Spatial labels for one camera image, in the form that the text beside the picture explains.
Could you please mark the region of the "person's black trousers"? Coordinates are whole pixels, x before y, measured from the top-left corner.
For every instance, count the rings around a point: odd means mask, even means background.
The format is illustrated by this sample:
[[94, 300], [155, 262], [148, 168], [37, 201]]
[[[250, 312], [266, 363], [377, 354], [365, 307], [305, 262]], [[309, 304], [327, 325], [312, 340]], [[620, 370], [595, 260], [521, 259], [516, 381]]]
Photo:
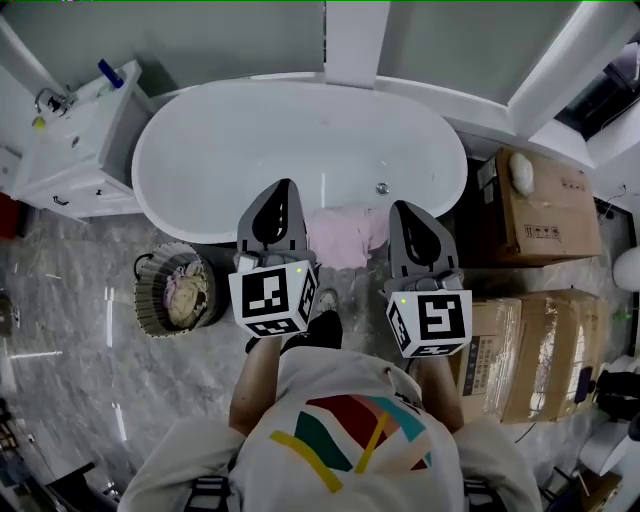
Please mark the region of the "person's black trousers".
[[315, 347], [340, 350], [342, 348], [343, 327], [339, 314], [327, 310], [319, 314], [308, 325], [304, 333], [291, 337], [283, 346], [280, 354], [296, 347]]

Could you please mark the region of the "dark smartphone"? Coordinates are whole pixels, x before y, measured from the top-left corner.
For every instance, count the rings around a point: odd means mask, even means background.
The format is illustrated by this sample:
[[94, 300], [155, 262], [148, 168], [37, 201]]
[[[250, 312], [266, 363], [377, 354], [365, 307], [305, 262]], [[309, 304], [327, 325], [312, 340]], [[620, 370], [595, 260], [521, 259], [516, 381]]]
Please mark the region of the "dark smartphone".
[[591, 394], [596, 385], [596, 381], [592, 377], [593, 367], [586, 366], [582, 368], [578, 374], [578, 383], [574, 395], [574, 403], [580, 404], [587, 399], [587, 396]]

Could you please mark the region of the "person's right forearm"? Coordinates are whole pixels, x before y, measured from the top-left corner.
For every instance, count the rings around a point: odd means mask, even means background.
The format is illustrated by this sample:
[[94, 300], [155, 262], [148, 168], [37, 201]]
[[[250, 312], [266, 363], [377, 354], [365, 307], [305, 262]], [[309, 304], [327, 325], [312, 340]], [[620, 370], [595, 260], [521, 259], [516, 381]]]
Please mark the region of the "person's right forearm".
[[418, 359], [416, 364], [416, 381], [425, 411], [451, 433], [457, 432], [464, 426], [464, 416], [448, 359], [426, 357]]

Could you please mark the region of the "orange box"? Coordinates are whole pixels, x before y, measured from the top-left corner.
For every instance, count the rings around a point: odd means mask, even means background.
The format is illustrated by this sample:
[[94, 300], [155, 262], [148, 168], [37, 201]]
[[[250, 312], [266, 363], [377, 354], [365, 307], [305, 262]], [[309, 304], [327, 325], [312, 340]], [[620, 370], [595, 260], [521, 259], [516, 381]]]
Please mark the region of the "orange box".
[[22, 237], [29, 207], [0, 192], [0, 240]]

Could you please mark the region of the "white rounded lump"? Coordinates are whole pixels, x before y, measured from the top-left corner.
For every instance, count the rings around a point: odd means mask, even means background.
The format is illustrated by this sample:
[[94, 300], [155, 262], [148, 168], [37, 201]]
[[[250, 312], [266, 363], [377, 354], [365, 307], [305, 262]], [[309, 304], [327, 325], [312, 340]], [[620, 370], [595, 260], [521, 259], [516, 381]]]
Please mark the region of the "white rounded lump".
[[522, 196], [534, 192], [534, 170], [531, 161], [522, 153], [515, 152], [509, 157], [509, 171], [513, 188]]

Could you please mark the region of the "pink cloth garment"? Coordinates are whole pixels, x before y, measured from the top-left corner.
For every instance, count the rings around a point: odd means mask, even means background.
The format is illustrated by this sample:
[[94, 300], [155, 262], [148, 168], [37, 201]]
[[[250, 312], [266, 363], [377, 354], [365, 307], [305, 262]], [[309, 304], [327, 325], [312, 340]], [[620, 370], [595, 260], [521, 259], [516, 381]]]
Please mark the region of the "pink cloth garment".
[[389, 209], [337, 207], [316, 210], [306, 219], [308, 247], [324, 267], [367, 266], [373, 250], [389, 237]]

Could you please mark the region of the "white round fixture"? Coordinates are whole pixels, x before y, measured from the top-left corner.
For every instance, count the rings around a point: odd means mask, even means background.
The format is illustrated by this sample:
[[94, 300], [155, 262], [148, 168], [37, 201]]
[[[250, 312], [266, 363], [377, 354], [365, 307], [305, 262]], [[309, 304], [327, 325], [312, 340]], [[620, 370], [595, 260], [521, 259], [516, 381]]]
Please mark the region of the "white round fixture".
[[617, 287], [630, 292], [640, 292], [640, 246], [623, 252], [612, 268]]

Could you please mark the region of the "chrome faucet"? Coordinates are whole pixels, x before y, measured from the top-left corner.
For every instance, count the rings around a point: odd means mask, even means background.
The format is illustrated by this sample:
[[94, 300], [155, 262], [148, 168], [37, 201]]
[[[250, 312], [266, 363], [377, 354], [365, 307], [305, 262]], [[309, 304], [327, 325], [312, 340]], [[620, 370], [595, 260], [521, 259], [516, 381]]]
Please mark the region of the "chrome faucet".
[[75, 103], [76, 97], [72, 94], [60, 94], [51, 88], [41, 89], [35, 96], [34, 107], [37, 114], [42, 114], [47, 108], [54, 114], [65, 114]]

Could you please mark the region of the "cream clothes bundle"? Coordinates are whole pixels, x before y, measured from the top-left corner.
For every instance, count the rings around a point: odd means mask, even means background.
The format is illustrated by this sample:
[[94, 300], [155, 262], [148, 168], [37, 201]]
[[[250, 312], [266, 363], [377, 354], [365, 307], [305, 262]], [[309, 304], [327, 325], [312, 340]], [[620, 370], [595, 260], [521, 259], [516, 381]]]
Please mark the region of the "cream clothes bundle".
[[207, 279], [200, 261], [181, 265], [167, 277], [164, 306], [175, 327], [195, 326], [207, 307]]

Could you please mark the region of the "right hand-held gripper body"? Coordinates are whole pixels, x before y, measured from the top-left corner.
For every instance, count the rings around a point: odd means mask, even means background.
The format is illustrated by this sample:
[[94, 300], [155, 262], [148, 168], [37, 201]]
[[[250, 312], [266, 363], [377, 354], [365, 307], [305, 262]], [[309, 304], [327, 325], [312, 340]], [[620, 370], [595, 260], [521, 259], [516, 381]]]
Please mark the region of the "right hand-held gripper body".
[[404, 358], [449, 356], [472, 339], [472, 292], [461, 273], [413, 275], [385, 283], [386, 317]]

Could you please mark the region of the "white vanity cabinet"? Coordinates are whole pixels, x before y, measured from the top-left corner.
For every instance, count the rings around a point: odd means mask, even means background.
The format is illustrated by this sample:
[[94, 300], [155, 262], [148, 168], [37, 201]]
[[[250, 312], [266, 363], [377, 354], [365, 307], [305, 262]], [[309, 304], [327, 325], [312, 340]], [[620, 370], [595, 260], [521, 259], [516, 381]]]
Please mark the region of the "white vanity cabinet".
[[154, 107], [138, 85], [137, 61], [115, 71], [124, 79], [121, 88], [100, 76], [69, 93], [76, 100], [65, 114], [36, 113], [46, 126], [34, 129], [12, 198], [74, 220], [141, 211], [131, 162]]

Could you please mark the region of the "striped laundry basket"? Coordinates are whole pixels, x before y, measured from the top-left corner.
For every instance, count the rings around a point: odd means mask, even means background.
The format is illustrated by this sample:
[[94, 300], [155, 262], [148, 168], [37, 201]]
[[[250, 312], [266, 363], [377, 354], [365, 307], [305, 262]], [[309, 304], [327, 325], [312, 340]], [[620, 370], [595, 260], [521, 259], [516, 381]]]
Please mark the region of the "striped laundry basket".
[[[191, 329], [180, 329], [170, 321], [164, 306], [167, 277], [181, 266], [200, 261], [207, 279], [207, 307]], [[152, 337], [171, 337], [208, 326], [217, 321], [228, 300], [215, 269], [193, 246], [171, 242], [140, 255], [134, 262], [134, 307], [143, 331]]]

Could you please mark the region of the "small white box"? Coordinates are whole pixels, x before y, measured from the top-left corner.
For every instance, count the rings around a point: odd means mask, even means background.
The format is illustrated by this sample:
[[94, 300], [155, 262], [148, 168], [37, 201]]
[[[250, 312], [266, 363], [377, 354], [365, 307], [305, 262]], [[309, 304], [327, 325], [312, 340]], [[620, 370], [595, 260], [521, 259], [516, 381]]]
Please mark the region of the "small white box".
[[0, 193], [10, 195], [20, 167], [20, 157], [0, 145]]

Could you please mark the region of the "white ceramic fixture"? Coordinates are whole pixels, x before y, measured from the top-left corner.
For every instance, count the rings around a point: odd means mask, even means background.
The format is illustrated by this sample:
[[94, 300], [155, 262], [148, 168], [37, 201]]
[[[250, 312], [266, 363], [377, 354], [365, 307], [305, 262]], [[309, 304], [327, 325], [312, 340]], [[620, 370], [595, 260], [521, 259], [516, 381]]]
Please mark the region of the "white ceramic fixture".
[[629, 434], [630, 422], [606, 422], [585, 442], [579, 461], [598, 476], [604, 476], [626, 459], [640, 457], [640, 441]]

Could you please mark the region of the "printed cardboard box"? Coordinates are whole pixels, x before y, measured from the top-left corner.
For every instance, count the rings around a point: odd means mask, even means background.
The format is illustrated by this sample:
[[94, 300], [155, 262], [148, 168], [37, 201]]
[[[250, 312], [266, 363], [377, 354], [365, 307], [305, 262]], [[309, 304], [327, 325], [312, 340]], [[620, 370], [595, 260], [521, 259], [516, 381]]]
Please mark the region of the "printed cardboard box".
[[[533, 165], [535, 189], [527, 197], [511, 184], [508, 162], [515, 152]], [[502, 147], [471, 166], [454, 215], [464, 268], [542, 267], [602, 252], [587, 176], [531, 151]]]

